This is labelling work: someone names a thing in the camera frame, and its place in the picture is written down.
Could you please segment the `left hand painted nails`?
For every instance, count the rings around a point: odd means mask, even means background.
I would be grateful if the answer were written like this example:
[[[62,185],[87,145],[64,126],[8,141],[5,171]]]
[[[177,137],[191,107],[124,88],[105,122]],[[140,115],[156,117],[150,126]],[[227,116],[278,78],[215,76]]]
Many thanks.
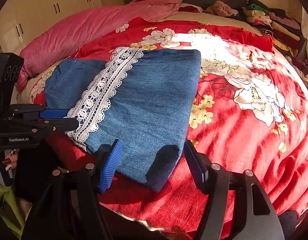
[[[17,166],[18,152],[19,149],[13,149],[5,156],[2,164],[6,171],[12,170]]]

